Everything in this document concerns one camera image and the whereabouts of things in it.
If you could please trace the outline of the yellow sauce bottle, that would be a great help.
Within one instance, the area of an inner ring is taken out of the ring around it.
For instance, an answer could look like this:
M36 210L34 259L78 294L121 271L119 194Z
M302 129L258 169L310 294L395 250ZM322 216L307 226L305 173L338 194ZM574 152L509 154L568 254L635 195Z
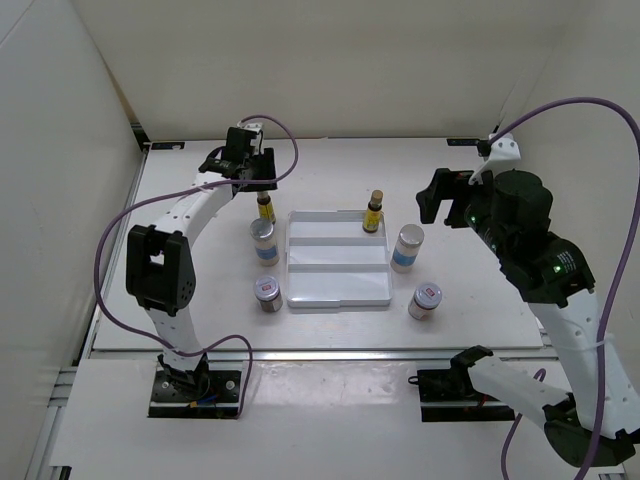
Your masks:
M375 233L379 229L383 196L383 192L378 189L371 193L362 222L362 228L366 233Z
M269 220L272 224L277 221L272 198L267 191L257 193L257 205L259 217Z

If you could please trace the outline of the silver-lid spice jar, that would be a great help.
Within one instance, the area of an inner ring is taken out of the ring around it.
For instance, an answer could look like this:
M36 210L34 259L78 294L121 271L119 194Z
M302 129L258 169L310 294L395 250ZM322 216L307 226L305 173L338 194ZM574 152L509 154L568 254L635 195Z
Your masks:
M397 273L410 271L424 242L424 231L416 224L404 225L398 234L390 266Z
M274 224L266 218L255 219L250 225L250 235L260 263L264 266L276 265L279 261L279 250Z

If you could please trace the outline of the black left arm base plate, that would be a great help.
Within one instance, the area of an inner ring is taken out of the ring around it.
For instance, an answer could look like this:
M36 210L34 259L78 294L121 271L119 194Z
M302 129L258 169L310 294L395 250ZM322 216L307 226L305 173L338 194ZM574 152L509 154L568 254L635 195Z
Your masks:
M201 360L195 371L178 371L159 360L148 418L226 420L238 416L240 370L211 370Z

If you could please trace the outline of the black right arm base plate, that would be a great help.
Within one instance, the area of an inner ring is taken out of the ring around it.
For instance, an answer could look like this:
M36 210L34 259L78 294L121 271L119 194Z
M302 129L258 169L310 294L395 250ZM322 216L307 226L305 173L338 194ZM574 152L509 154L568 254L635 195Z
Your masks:
M421 369L407 382L418 389L423 423L508 422L514 411L482 393L463 394L449 381L448 371Z

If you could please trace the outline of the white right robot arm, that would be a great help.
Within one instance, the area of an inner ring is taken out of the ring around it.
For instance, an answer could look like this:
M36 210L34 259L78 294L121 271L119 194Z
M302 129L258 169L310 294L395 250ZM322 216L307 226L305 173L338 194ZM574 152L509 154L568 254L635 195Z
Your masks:
M435 402L494 398L536 424L553 450L580 468L617 466L636 453L639 395L612 341L599 338L595 279L581 250L549 229L552 193L530 172L484 174L439 168L417 193L420 219L471 228L499 261L500 271L542 324L569 390L542 384L477 345L446 370L421 371L422 394Z

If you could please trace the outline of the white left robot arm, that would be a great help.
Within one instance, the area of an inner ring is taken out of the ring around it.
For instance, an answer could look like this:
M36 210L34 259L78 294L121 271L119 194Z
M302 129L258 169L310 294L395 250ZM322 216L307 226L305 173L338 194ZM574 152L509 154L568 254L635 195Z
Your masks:
M225 145L198 168L193 194L182 195L148 226L127 237L127 293L166 342L159 356L167 381L188 400L212 390L206 354L196 338L189 303L196 289L191 247L210 220L242 191L276 187L274 153L262 148L262 124L231 127Z

